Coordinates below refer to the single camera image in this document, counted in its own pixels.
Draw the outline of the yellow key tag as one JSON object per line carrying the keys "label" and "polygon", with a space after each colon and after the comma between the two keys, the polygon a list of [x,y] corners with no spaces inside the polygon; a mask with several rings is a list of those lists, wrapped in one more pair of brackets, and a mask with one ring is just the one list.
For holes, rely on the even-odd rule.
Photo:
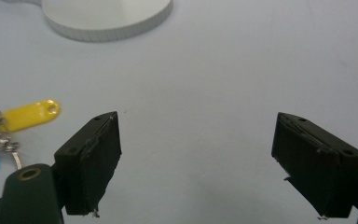
{"label": "yellow key tag", "polygon": [[60,112],[60,104],[50,99],[12,108],[2,114],[0,132],[14,133],[41,125],[56,119]]}

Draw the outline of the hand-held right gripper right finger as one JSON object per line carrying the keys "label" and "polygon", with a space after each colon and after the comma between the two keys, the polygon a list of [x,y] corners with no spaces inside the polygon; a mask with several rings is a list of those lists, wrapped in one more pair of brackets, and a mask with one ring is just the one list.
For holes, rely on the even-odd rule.
{"label": "hand-held right gripper right finger", "polygon": [[324,218],[358,209],[358,149],[311,121],[280,112],[272,157],[287,180]]}

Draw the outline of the pale grey table mat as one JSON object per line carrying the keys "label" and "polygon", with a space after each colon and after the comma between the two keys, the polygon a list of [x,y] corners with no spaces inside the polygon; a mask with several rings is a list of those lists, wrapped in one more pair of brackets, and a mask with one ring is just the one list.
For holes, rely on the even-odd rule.
{"label": "pale grey table mat", "polygon": [[358,148],[358,0],[176,0],[118,42],[56,34],[40,7],[0,0],[0,109],[43,99],[15,134],[26,164],[92,117],[118,114],[122,155],[98,217],[65,224],[355,224],[320,219],[271,155],[277,115]]}

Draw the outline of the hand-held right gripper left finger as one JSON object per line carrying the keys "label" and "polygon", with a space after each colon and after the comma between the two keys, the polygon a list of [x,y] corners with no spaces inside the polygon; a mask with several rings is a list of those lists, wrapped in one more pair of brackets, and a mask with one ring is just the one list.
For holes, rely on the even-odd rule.
{"label": "hand-held right gripper left finger", "polygon": [[121,154],[116,111],[92,118],[55,152],[53,170],[68,215],[98,211]]}

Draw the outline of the white key stand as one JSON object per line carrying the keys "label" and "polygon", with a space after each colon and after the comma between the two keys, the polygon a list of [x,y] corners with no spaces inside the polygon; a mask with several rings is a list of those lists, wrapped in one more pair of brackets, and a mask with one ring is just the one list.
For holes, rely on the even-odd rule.
{"label": "white key stand", "polygon": [[39,6],[51,29],[82,42],[111,42],[144,34],[171,14],[173,0],[4,0]]}

